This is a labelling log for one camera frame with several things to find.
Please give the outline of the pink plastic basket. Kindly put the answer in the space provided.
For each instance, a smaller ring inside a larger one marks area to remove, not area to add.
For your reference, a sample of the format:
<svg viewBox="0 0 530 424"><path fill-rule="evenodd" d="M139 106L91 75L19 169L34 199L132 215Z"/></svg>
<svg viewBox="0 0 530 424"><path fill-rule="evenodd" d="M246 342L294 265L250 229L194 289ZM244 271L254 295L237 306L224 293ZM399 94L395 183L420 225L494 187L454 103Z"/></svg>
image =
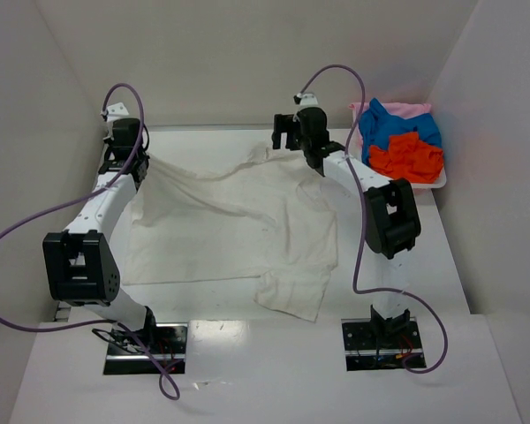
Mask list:
<svg viewBox="0 0 530 424"><path fill-rule="evenodd" d="M350 109L352 110L352 115L360 121L360 116L363 113L363 111L367 109L368 105L369 105L369 102L366 104L361 104L359 102L351 104ZM356 124L355 129L354 129L354 142L357 145L357 149L359 151L360 160L361 160L362 138L359 132L358 124L359 122ZM445 173L445 165L443 163L443 170L440 174L440 177L436 180L435 183L433 184L411 183L411 184L416 189L433 189L433 188L441 188L445 185L445 183L446 183L446 173Z"/></svg>

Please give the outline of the blue t shirt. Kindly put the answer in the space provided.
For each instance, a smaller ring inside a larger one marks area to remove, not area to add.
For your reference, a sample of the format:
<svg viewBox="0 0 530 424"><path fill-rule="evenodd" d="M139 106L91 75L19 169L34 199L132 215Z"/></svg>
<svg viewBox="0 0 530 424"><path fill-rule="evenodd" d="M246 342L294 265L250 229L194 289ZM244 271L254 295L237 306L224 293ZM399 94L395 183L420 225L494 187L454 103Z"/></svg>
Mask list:
<svg viewBox="0 0 530 424"><path fill-rule="evenodd" d="M368 164L371 147L387 150L390 136L405 133L418 133L423 142L442 148L442 136L431 110L429 103L381 103L373 98L358 124L362 138L362 162Z"/></svg>

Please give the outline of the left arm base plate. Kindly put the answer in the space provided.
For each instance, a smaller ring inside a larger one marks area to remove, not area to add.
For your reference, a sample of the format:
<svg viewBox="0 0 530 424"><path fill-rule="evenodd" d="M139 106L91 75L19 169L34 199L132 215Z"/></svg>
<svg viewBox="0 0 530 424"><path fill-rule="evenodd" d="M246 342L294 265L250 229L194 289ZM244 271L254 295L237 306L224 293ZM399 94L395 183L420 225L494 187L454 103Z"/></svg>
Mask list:
<svg viewBox="0 0 530 424"><path fill-rule="evenodd" d="M188 325L161 323L156 326L155 339L143 343L155 360L169 374L182 375L186 367L186 342ZM105 375L155 375L158 368L145 351L122 329L93 329L98 338L108 344Z"/></svg>

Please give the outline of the orange t shirt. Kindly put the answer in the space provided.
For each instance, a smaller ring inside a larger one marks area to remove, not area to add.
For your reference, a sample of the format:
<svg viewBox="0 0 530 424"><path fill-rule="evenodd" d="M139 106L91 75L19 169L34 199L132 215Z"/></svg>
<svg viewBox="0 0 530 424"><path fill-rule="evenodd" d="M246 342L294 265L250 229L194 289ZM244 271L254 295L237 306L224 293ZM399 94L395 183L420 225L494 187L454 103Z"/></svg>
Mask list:
<svg viewBox="0 0 530 424"><path fill-rule="evenodd" d="M443 170L443 150L423 141L417 132L391 135L386 149L370 146L369 166L391 179L433 184Z"/></svg>

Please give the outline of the white t shirt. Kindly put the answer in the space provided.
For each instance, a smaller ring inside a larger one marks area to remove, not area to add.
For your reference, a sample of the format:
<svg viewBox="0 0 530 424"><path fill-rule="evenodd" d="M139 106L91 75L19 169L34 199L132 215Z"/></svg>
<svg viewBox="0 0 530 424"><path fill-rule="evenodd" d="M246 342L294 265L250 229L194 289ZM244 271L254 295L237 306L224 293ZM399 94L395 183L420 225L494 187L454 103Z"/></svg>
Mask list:
<svg viewBox="0 0 530 424"><path fill-rule="evenodd" d="M337 217L297 153L263 144L221 172L154 158L131 204L127 285L253 278L267 309L316 320L337 266Z"/></svg>

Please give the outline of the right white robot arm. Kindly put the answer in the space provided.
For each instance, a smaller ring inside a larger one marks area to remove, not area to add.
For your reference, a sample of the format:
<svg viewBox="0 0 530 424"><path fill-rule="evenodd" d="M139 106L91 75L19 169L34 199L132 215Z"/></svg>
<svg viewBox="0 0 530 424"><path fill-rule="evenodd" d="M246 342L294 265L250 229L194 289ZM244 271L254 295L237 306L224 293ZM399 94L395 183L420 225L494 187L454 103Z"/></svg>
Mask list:
<svg viewBox="0 0 530 424"><path fill-rule="evenodd" d="M401 299L408 277L407 252L421 233L420 218L411 184L383 177L350 156L345 146L331 139L326 113L317 106L295 114L275 114L272 147L300 150L310 168L360 197L360 253L373 253L377 282L370 307L370 332L375 345L388 348L407 330L411 319Z"/></svg>

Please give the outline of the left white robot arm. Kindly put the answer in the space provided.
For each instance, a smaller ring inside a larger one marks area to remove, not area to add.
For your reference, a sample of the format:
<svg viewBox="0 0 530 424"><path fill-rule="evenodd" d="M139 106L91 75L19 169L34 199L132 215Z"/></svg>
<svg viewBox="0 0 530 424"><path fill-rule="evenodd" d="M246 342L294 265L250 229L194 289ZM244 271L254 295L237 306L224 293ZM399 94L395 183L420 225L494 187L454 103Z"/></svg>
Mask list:
<svg viewBox="0 0 530 424"><path fill-rule="evenodd" d="M135 117L112 122L95 187L101 193L87 200L63 231L48 233L42 250L52 299L88 307L114 321L118 335L130 330L144 345L151 345L156 335L154 314L121 288L121 272L110 250L117 222L147 176L144 130Z"/></svg>

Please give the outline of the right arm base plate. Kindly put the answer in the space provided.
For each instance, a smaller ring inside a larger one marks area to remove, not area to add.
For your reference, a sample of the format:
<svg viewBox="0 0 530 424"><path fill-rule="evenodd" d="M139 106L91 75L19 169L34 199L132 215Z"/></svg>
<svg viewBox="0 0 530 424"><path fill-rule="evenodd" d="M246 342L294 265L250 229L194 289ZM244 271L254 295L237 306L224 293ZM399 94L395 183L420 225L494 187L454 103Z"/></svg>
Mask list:
<svg viewBox="0 0 530 424"><path fill-rule="evenodd" d="M427 367L418 323L412 318L405 329L387 339L378 339L369 319L342 320L347 371L394 370Z"/></svg>

